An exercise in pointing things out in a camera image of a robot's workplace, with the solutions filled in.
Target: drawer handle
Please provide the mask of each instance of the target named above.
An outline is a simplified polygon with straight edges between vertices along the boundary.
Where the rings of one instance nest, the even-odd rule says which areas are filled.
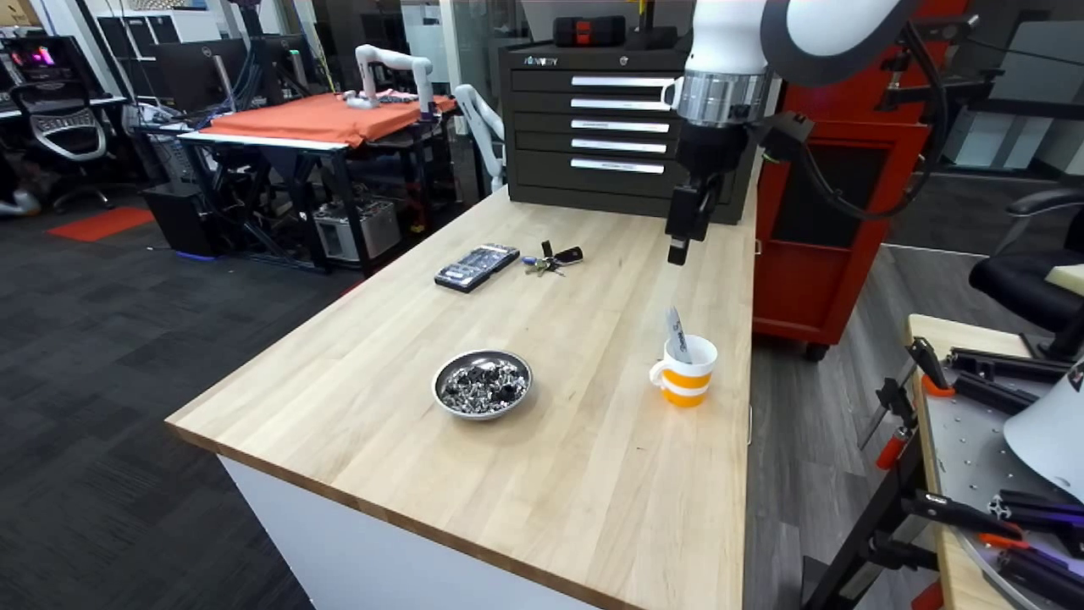
[[[657,161],[608,161],[608,159],[570,159],[571,168],[591,168],[591,171],[651,171],[665,175],[665,166]]]
[[[571,88],[665,88],[674,78],[607,78],[607,74],[571,74]]]
[[[666,151],[665,141],[571,137],[571,150]]]
[[[591,122],[571,119],[570,127],[597,127],[597,133],[669,133],[669,122]]]
[[[624,110],[669,110],[665,102],[643,97],[570,97],[571,109],[624,109]]]

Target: cable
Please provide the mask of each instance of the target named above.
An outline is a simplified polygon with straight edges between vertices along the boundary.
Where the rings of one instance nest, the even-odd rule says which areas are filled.
[[[229,88],[232,90],[228,90],[228,93],[232,93],[237,109],[250,106],[250,97],[257,93],[262,67],[257,67],[257,58],[254,58],[254,39],[248,43],[244,59],[239,59],[237,78],[229,82]]]
[[[788,141],[786,151],[788,151],[788,161],[795,161],[807,179],[814,181],[815,197],[822,204],[831,204],[832,209],[852,218],[852,221],[886,221],[886,218],[897,218],[905,214],[914,197],[926,189],[928,175],[930,175],[930,166],[943,159],[945,151],[945,141],[949,141],[949,90],[939,78],[939,67],[934,59],[928,58],[926,43],[922,43],[922,32],[914,22],[909,22],[900,29],[905,38],[905,47],[914,55],[928,88],[930,88],[930,102],[934,102],[934,122],[930,122],[930,137],[926,145],[926,159],[922,159],[922,171],[917,179],[912,181],[912,189],[900,197],[900,204],[886,206],[886,209],[862,209],[858,204],[849,204],[839,189],[831,186],[831,179],[821,171],[821,161],[814,157],[814,150],[807,141]]]

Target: orange cup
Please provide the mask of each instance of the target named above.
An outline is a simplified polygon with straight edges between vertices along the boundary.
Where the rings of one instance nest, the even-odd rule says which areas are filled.
[[[684,335],[684,342],[690,362],[678,359],[678,349],[666,342],[665,359],[646,371],[651,387],[657,387],[660,395],[680,409],[704,404],[717,362],[717,349],[704,335]]]

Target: metal bowl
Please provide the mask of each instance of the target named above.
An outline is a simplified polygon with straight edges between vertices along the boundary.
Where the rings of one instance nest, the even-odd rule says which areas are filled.
[[[526,404],[530,371],[512,351],[463,351],[440,367],[438,404],[462,421],[498,421]]]

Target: white wall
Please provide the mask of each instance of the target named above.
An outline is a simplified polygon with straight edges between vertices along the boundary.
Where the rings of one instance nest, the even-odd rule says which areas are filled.
[[[285,32],[285,6],[280,4],[287,4],[287,0],[263,0],[262,6],[257,6],[257,13],[262,13],[262,26],[263,26],[263,32]]]
[[[585,603],[219,456],[318,610],[585,610]]]
[[[409,55],[433,59],[433,82],[450,82],[450,71],[447,71],[450,55],[444,38],[440,4],[402,0],[402,29],[407,29]]]

